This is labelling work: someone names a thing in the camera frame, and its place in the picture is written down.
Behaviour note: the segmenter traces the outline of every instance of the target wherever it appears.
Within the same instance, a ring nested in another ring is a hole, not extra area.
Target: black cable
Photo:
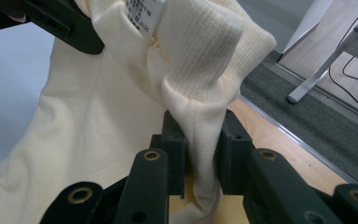
[[[358,77],[353,77],[353,76],[351,76],[351,75],[345,73],[345,69],[347,69],[348,64],[350,64],[350,62],[351,62],[353,59],[354,59],[354,56],[352,56],[352,57],[350,58],[350,60],[345,64],[344,68],[342,68],[342,74],[345,75],[345,76],[347,76],[347,77],[351,77],[351,78],[354,78],[354,79],[358,80]]]
[[[342,39],[339,41],[339,44],[337,45],[336,49],[338,48],[339,45],[341,45],[342,41],[344,41],[346,35],[348,34],[348,32],[351,30],[352,26],[358,21],[358,17],[356,18],[356,20],[351,24],[350,28],[347,30],[347,32],[345,33],[344,36],[342,36]],[[358,104],[358,100],[347,90],[345,89],[343,86],[339,85],[331,76],[331,66],[328,68],[328,76],[330,76],[330,79],[336,84],[338,85],[342,90],[344,90],[357,104]]]

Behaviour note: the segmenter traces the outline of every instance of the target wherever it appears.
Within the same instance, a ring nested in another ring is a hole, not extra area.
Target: cream garment
[[[153,37],[132,26],[121,1],[76,2],[105,49],[91,56],[56,41],[33,121],[0,163],[0,223],[37,223],[68,185],[107,187],[127,175],[167,108],[189,141],[197,199],[171,223],[212,223],[222,120],[273,37],[234,0],[167,0]]]

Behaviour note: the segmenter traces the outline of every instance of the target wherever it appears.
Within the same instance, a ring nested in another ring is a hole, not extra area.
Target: white wall
[[[285,53],[316,25],[333,0],[237,0],[251,18],[277,40]]]
[[[32,23],[0,30],[0,161],[34,114],[47,81],[53,39]]]
[[[297,30],[287,43],[283,52],[290,49],[298,39],[305,35],[309,29],[319,23],[324,13],[330,7],[333,0],[314,0],[302,22],[298,25]]]

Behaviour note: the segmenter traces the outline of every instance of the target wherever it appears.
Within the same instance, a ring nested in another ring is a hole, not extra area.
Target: ribbed knit fabric
[[[127,175],[169,109],[189,142],[196,200],[171,223],[213,223],[221,190],[213,154],[227,105],[274,48],[234,0],[167,0],[143,35],[124,2],[76,0],[105,44],[86,55],[57,40],[26,135],[0,163],[0,223],[36,223],[65,187]]]

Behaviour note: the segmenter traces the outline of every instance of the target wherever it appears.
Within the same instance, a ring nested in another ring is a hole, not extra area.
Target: knit cuff
[[[258,26],[235,0],[209,0],[216,9],[225,11],[241,21],[243,33],[234,55],[224,73],[234,82],[243,79],[275,48],[274,37]]]
[[[218,79],[241,37],[242,24],[207,1],[170,1],[158,42],[170,62],[169,85],[189,99],[221,98]]]

